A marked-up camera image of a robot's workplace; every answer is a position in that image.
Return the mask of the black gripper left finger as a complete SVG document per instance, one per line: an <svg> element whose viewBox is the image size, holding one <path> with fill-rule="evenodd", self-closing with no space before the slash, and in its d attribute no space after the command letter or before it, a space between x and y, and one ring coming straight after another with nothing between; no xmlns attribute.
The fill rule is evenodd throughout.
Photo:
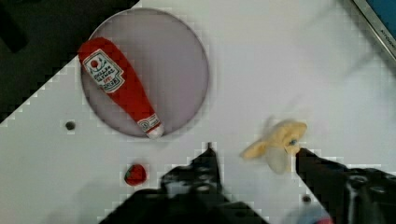
<svg viewBox="0 0 396 224"><path fill-rule="evenodd" d="M169 200L215 201L223 196L218 156L212 143L187 165L172 168L160 179L160 192Z"/></svg>

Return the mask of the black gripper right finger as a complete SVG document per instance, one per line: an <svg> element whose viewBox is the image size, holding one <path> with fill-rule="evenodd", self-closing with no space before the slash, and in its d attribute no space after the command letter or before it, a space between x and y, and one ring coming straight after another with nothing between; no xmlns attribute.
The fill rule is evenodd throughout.
<svg viewBox="0 0 396 224"><path fill-rule="evenodd" d="M396 179L375 168L348 168L306 148L295 169L333 224L396 224Z"/></svg>

